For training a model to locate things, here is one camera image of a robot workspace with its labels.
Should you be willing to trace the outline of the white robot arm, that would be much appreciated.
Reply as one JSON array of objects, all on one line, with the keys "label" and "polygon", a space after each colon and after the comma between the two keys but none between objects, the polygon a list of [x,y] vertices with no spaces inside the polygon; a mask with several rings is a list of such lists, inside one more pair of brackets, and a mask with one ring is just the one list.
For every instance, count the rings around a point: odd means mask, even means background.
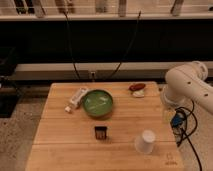
[{"label": "white robot arm", "polygon": [[205,82],[207,76],[208,68],[200,61],[171,68],[165,74],[162,103],[176,108],[182,106],[188,98],[213,115],[213,87]]}]

